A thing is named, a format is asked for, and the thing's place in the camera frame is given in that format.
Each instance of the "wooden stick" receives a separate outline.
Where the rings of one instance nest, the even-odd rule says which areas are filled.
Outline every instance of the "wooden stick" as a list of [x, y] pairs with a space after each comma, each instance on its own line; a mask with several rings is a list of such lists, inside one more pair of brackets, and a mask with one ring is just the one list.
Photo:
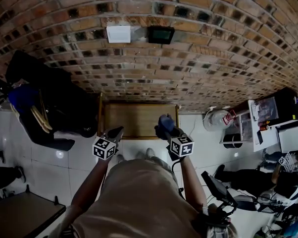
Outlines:
[[39, 125], [41, 126], [41, 128], [44, 130], [44, 132], [46, 133], [50, 133], [50, 131], [45, 127], [45, 125], [41, 122], [41, 120], [37, 117], [37, 114], [33, 108], [34, 106], [31, 107], [31, 112], [34, 115], [34, 117], [36, 118], [37, 122], [39, 123]]
[[48, 123], [48, 121], [45, 120], [43, 118], [43, 116], [39, 113], [38, 109], [35, 106], [32, 106], [31, 108], [33, 109], [33, 111], [35, 112], [35, 114], [39, 118], [39, 120], [45, 125], [45, 127], [47, 129], [52, 129], [52, 127], [50, 126], [50, 124]]

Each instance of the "white table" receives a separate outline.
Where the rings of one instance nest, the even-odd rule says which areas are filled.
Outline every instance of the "white table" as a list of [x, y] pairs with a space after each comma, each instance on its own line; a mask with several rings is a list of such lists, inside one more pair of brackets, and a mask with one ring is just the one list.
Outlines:
[[252, 130], [252, 142], [253, 142], [253, 151], [257, 152], [264, 148], [267, 148], [269, 146], [275, 145], [279, 143], [278, 141], [278, 134], [276, 127], [269, 127], [267, 130], [264, 130], [261, 132], [262, 136], [262, 144], [259, 143], [257, 132], [260, 130], [258, 126], [258, 122], [253, 119], [252, 111], [251, 111], [251, 105], [254, 103], [253, 100], [248, 100], [248, 110], [236, 114], [237, 119], [239, 120], [239, 127], [240, 127], [240, 134], [241, 134], [241, 140], [240, 141], [234, 141], [234, 142], [223, 142], [223, 139], [220, 141], [220, 144], [238, 144], [238, 143], [245, 143], [249, 142], [248, 140], [243, 139], [243, 124], [241, 122], [241, 116], [245, 114], [250, 114], [251, 119], [251, 130]]

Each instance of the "wooden board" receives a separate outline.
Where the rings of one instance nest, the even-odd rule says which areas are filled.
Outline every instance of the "wooden board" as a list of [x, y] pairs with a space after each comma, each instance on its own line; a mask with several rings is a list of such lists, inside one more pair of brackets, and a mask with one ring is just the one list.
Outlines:
[[154, 104], [106, 104], [104, 129], [124, 127], [124, 139], [157, 139], [154, 127], [161, 115], [170, 114], [178, 126], [176, 106]]

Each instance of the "wall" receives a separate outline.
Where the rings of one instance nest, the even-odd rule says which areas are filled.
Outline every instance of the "wall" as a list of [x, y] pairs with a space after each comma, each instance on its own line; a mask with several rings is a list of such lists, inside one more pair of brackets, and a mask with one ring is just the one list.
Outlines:
[[[133, 26], [109, 44], [105, 27]], [[146, 27], [171, 26], [170, 45]], [[16, 49], [108, 99], [233, 106], [298, 91], [298, 0], [0, 0], [0, 77]]]

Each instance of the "blue cloth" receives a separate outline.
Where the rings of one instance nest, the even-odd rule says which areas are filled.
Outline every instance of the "blue cloth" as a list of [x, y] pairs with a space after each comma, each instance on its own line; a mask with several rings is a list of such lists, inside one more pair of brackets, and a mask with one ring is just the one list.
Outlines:
[[35, 104], [35, 99], [37, 96], [38, 90], [29, 84], [21, 85], [13, 89], [8, 94], [10, 103], [12, 103], [12, 105], [20, 113], [30, 109]]
[[287, 227], [283, 233], [283, 236], [290, 237], [298, 234], [298, 221]]

